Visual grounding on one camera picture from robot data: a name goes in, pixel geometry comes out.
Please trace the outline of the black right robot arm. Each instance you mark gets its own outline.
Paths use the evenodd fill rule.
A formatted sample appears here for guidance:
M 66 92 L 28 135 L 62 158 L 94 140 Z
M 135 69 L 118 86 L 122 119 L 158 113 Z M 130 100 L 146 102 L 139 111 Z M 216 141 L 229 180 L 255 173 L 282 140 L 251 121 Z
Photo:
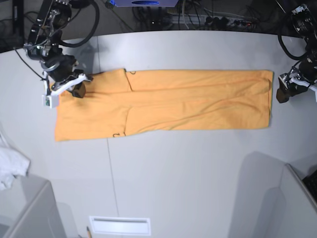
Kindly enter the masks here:
M 61 39 L 63 29 L 74 20 L 72 10 L 92 6 L 95 20 L 89 34 L 78 43 L 67 43 Z M 58 96 L 64 91 L 73 97 L 83 98 L 85 82 L 93 79 L 83 70 L 77 69 L 75 56 L 65 55 L 62 47 L 78 48 L 94 35 L 100 20 L 100 9 L 94 0 L 45 0 L 35 23 L 32 25 L 23 48 L 31 60 L 39 61 L 43 69 L 40 79 L 44 81 L 46 96 Z

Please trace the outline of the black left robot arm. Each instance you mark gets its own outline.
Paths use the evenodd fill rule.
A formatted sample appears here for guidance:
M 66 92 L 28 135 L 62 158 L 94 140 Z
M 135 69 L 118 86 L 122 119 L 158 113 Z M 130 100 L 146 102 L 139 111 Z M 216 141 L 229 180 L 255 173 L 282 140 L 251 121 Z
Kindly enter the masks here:
M 306 42 L 305 53 L 301 56 L 291 54 L 282 40 L 282 29 L 290 21 L 295 31 Z M 281 19 L 278 42 L 284 53 L 296 63 L 291 69 L 278 77 L 279 88 L 276 99 L 286 103 L 291 97 L 312 90 L 317 92 L 317 2 L 305 0 L 302 3 L 293 2 L 289 11 Z

